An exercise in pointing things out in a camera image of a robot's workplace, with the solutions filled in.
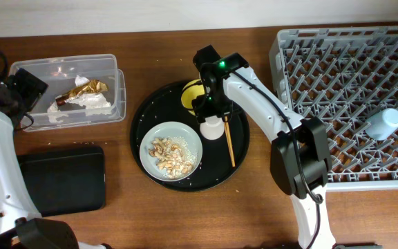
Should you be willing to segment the yellow bowl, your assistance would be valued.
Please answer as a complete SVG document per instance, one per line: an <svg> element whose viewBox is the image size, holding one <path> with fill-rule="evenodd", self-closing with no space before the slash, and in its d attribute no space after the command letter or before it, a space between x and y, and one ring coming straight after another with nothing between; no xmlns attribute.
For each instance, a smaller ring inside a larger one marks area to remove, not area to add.
<svg viewBox="0 0 398 249"><path fill-rule="evenodd" d="M203 88L201 80L192 80L187 83L181 91L181 103L184 108L189 109L189 113L191 115L195 115L195 112L191 110L193 108L192 101L195 100L198 96L204 94L205 90Z"/></svg>

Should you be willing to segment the white cup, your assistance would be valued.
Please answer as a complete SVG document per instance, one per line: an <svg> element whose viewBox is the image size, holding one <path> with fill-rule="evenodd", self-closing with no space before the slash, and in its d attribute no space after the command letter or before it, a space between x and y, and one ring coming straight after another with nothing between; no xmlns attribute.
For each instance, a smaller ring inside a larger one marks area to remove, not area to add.
<svg viewBox="0 0 398 249"><path fill-rule="evenodd" d="M207 140L217 140L225 132L224 122L217 116L205 118L205 122L200 123L200 132Z"/></svg>

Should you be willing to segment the grey plate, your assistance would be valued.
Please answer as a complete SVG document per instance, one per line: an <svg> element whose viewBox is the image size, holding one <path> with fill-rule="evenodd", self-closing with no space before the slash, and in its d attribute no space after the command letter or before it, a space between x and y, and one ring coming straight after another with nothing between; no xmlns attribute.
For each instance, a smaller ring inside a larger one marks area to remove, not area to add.
<svg viewBox="0 0 398 249"><path fill-rule="evenodd" d="M170 180L164 177L164 171L159 170L156 167L156 163L158 160L157 158L150 156L148 150L153 148L151 142L155 138L166 138L166 137L183 137L188 143L187 147L193 153L197 153L198 161L195 164L192 173L179 179ZM202 159L202 153L203 153L203 148L199 135L191 127L182 124L181 122L163 122L151 128L143 137L139 148L140 162L144 170L147 173L149 173L152 177L165 182L174 182L182 180L184 178L188 178L198 168L200 161Z"/></svg>

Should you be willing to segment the food scraps and rice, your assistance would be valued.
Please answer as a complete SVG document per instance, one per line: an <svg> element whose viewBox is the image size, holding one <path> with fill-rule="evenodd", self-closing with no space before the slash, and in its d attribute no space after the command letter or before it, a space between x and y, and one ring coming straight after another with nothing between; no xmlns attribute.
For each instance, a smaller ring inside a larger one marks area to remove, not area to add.
<svg viewBox="0 0 398 249"><path fill-rule="evenodd" d="M193 153L183 137L155 138L148 150L150 156L157 158L156 167L164 171L164 177L175 180L192 173L197 163L197 153Z"/></svg>

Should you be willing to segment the white tissue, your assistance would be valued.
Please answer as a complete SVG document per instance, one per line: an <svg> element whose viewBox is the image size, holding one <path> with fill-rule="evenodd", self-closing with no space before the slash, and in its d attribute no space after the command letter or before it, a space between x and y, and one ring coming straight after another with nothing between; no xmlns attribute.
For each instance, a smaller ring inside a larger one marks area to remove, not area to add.
<svg viewBox="0 0 398 249"><path fill-rule="evenodd" d="M75 78L75 88L77 86L81 86L87 83L90 79L86 77L77 76ZM111 103L106 100L101 93L85 93L82 96L78 97L75 100L71 100L67 104L76 104L80 107L84 107L86 110L88 109L103 109L111 106ZM59 114L59 106L57 106L56 102L54 101L47 110L48 119L51 123L62 123L62 120L58 120L58 118L68 117L67 114Z"/></svg>

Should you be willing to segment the gold coffee sachet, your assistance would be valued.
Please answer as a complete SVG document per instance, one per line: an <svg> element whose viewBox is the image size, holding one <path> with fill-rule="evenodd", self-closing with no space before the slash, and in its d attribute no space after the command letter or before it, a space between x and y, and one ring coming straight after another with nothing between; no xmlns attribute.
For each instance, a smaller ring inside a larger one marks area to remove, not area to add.
<svg viewBox="0 0 398 249"><path fill-rule="evenodd" d="M62 106L69 103L71 100L75 100L85 93L101 93L108 91L109 87L99 80L89 80L87 83L77 86L76 88L61 94L55 98L57 106Z"/></svg>

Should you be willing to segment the light blue cup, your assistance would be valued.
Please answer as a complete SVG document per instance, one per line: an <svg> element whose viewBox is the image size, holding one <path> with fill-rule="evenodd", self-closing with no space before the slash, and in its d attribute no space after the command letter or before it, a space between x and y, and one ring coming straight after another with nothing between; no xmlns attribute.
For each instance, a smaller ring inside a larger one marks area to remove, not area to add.
<svg viewBox="0 0 398 249"><path fill-rule="evenodd" d="M369 117L370 126L365 130L375 140L385 140L398 129L398 110L387 108Z"/></svg>

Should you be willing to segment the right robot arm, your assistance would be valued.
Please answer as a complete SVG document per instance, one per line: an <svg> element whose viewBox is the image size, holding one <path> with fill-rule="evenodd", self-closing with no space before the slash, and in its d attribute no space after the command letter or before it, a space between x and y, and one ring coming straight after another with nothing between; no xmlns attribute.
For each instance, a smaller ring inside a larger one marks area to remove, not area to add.
<svg viewBox="0 0 398 249"><path fill-rule="evenodd" d="M285 106L238 53L221 57L208 45L196 52L193 64L204 90L191 101L201 135L222 136L238 105L271 143L269 170L292 201L300 247L334 248L325 202L332 159L324 123Z"/></svg>

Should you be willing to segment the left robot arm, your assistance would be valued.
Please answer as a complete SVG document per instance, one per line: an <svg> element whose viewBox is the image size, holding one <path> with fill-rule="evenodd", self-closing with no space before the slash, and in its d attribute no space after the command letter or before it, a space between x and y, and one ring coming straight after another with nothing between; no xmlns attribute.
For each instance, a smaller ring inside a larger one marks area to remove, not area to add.
<svg viewBox="0 0 398 249"><path fill-rule="evenodd" d="M105 203L101 147L16 155L15 131L47 87L25 69L10 75L0 68L0 248L84 248L53 215L98 210Z"/></svg>

